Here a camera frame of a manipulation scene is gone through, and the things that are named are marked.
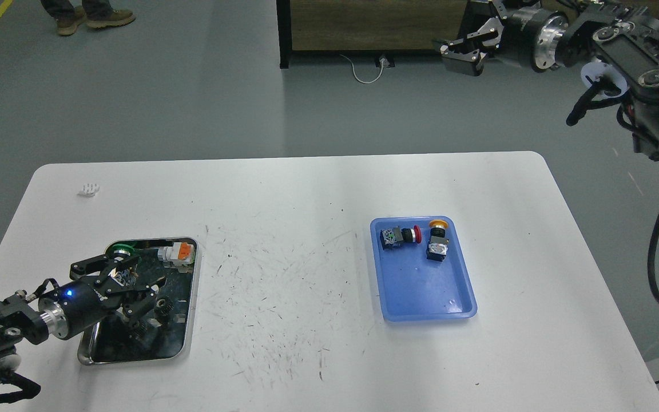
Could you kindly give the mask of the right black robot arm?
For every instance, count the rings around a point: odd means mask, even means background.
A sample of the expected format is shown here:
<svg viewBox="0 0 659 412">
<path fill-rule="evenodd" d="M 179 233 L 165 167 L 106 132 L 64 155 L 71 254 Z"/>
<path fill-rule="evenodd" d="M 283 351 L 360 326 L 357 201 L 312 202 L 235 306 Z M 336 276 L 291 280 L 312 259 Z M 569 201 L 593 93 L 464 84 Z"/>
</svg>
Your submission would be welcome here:
<svg viewBox="0 0 659 412">
<path fill-rule="evenodd" d="M 575 14 L 540 1 L 468 1 L 455 39 L 434 39 L 447 70 L 479 76 L 497 58 L 537 73 L 581 64 L 585 91 L 566 118 L 572 127 L 591 110 L 617 107 L 616 120 L 633 150 L 659 161 L 659 20 L 644 5 L 562 1 Z M 646 271 L 659 303 L 656 251 L 659 211 L 649 239 Z"/>
</svg>

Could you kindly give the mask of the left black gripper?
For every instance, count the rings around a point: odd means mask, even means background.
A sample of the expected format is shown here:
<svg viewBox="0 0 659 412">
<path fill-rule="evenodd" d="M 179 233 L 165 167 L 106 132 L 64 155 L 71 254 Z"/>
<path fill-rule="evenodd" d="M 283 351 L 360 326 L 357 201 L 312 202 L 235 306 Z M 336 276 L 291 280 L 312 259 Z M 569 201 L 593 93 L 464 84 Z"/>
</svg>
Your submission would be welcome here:
<svg viewBox="0 0 659 412">
<path fill-rule="evenodd" d="M 75 280 L 45 292 L 40 297 L 40 319 L 49 334 L 68 340 L 101 321 L 121 307 L 127 324 L 137 324 L 156 306 L 158 292 L 167 282 L 160 277 L 154 283 L 126 292 L 126 286 L 109 278 L 112 271 L 133 268 L 137 255 L 98 255 L 70 266 L 70 279 Z M 98 273 L 98 277 L 84 277 Z"/>
</svg>

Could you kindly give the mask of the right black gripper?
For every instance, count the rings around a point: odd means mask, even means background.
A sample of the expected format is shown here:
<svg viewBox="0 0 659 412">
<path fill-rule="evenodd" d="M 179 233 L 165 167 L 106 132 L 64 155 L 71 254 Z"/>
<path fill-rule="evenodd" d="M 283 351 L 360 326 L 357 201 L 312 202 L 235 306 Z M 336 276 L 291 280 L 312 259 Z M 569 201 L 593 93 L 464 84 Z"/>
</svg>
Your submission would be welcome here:
<svg viewBox="0 0 659 412">
<path fill-rule="evenodd" d="M 498 60 L 507 65 L 536 73 L 556 68 L 568 17 L 562 11 L 523 7 L 512 13 L 515 9 L 516 1 L 467 1 L 466 35 L 432 40 L 447 70 L 480 76 L 487 55 L 498 47 Z"/>
</svg>

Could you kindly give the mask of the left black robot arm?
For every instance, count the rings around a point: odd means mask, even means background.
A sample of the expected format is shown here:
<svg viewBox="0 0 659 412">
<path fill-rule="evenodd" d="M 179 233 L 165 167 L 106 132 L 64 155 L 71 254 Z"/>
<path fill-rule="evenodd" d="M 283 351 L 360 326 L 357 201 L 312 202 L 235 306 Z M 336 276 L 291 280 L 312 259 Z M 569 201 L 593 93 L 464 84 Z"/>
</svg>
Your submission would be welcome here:
<svg viewBox="0 0 659 412">
<path fill-rule="evenodd" d="M 21 341 L 68 340 L 118 313 L 136 328 L 157 307 L 167 279 L 139 279 L 140 260 L 124 250 L 103 253 L 71 264 L 68 284 L 48 278 L 32 293 L 18 290 L 0 300 L 0 404 L 33 399 L 41 391 L 38 383 L 17 373 Z"/>
</svg>

